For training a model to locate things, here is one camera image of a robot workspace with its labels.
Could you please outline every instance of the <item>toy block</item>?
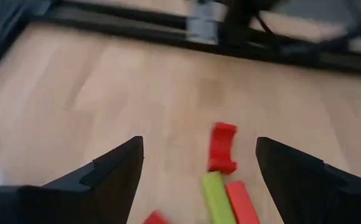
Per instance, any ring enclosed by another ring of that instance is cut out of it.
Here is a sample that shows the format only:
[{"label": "toy block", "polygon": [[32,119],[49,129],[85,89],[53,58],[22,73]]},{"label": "toy block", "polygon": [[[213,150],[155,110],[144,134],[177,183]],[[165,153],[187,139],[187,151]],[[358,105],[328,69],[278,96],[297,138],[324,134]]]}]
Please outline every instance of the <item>toy block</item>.
[{"label": "toy block", "polygon": [[202,191],[212,224],[236,224],[220,172],[205,174]]},{"label": "toy block", "polygon": [[237,163],[230,157],[236,126],[226,123],[215,123],[211,132],[210,157],[208,171],[220,171],[231,174],[237,169]]},{"label": "toy block", "polygon": [[143,224],[169,224],[158,210],[153,211]]},{"label": "toy block", "polygon": [[237,224],[260,224],[243,182],[231,182],[225,187]]}]

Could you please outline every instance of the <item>green wooden block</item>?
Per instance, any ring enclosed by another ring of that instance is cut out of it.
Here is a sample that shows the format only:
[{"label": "green wooden block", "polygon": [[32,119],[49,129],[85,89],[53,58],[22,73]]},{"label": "green wooden block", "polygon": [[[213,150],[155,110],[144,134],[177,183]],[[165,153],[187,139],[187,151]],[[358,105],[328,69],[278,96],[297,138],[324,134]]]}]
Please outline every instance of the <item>green wooden block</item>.
[{"label": "green wooden block", "polygon": [[201,184],[211,223],[236,224],[220,172],[205,174]]}]

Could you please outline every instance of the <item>red wooden block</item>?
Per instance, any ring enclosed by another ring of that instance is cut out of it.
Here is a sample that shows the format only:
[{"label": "red wooden block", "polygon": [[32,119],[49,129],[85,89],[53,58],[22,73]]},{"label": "red wooden block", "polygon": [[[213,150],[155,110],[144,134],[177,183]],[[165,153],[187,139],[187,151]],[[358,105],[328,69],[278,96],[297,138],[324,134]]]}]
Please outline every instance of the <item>red wooden block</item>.
[{"label": "red wooden block", "polygon": [[153,211],[143,224],[169,224],[158,210]]},{"label": "red wooden block", "polygon": [[231,174],[237,169],[237,163],[230,157],[236,126],[226,123],[215,123],[211,132],[210,158],[208,171],[220,171]]},{"label": "red wooden block", "polygon": [[255,213],[250,196],[245,190],[241,181],[231,182],[225,186],[230,199],[237,224],[260,224],[258,216]]}]

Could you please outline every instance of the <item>gray bracket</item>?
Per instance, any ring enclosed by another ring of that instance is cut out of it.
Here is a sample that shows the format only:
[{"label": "gray bracket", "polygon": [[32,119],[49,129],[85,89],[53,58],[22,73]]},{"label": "gray bracket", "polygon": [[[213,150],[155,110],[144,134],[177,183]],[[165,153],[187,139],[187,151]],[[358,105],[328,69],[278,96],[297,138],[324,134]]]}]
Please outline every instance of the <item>gray bracket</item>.
[{"label": "gray bracket", "polygon": [[201,44],[218,44],[218,25],[215,20],[213,0],[190,0],[190,16],[187,18],[187,40]]}]

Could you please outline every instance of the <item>wooden floor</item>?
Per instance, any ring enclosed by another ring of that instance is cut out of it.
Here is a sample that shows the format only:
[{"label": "wooden floor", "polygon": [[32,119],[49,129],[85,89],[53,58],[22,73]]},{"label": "wooden floor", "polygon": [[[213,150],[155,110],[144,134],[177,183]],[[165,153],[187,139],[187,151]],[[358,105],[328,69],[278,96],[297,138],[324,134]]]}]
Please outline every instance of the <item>wooden floor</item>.
[{"label": "wooden floor", "polygon": [[[128,4],[185,13],[187,2],[169,2]],[[313,39],[335,30],[283,17],[269,24]],[[245,181],[261,223],[282,221],[255,158],[257,136],[361,176],[361,78],[38,24],[0,63],[4,183],[42,185],[143,135],[131,224],[155,208],[173,223],[209,222],[199,179],[216,121],[238,126],[239,168],[226,179]]]}]

